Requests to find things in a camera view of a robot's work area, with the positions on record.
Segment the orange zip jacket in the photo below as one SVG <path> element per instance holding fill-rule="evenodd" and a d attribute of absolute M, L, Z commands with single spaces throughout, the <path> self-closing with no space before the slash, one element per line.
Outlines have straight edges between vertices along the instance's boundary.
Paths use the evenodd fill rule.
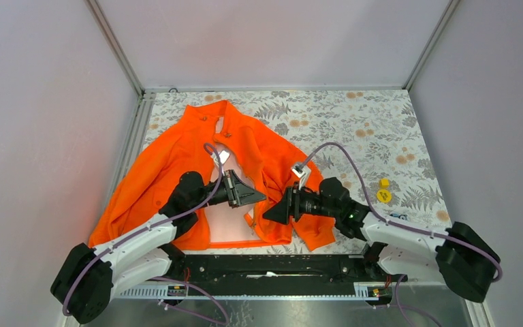
<path fill-rule="evenodd" d="M 227 240 L 211 239 L 211 213 L 197 212 L 197 223 L 175 242 L 182 250 L 231 249 L 286 245 L 297 234 L 308 249 L 335 242 L 334 220 L 309 215 L 286 225 L 263 214 L 297 181 L 292 166 L 306 155 L 261 121 L 242 114 L 223 100 L 200 107 L 187 106 L 179 122 L 146 147 L 114 191 L 89 238 L 94 247 L 146 223 L 167 202 L 179 178 L 188 171 L 208 180 L 214 162 L 205 144 L 224 146 L 246 179 L 266 195 L 242 217 L 221 226 Z"/>

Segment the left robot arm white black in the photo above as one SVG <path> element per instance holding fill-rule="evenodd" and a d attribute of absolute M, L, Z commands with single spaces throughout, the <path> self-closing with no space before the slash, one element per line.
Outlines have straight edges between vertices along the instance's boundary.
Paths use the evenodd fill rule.
<path fill-rule="evenodd" d="M 154 277 L 175 280 L 184 262 L 163 246 L 187 233 L 197 223 L 197 210 L 228 204 L 238 208 L 266 196 L 248 186 L 233 170 L 205 184 L 198 172 L 186 172 L 168 201 L 146 223 L 106 243 L 72 248 L 54 279 L 50 292 L 62 313 L 88 324 L 125 290 Z"/>

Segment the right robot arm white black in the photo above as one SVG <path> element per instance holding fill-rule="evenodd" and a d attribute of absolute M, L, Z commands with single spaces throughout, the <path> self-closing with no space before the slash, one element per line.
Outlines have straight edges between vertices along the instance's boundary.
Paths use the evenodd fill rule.
<path fill-rule="evenodd" d="M 443 283 L 460 297 L 481 303 L 501 263 L 469 225 L 456 222 L 435 232 L 402 219 L 380 219 L 371 206 L 353 200 L 337 178 L 323 180 L 318 191 L 288 187 L 263 217 L 286 224 L 307 215 L 333 218 L 342 235 L 363 240 L 364 274 L 374 281 L 405 275 Z"/>

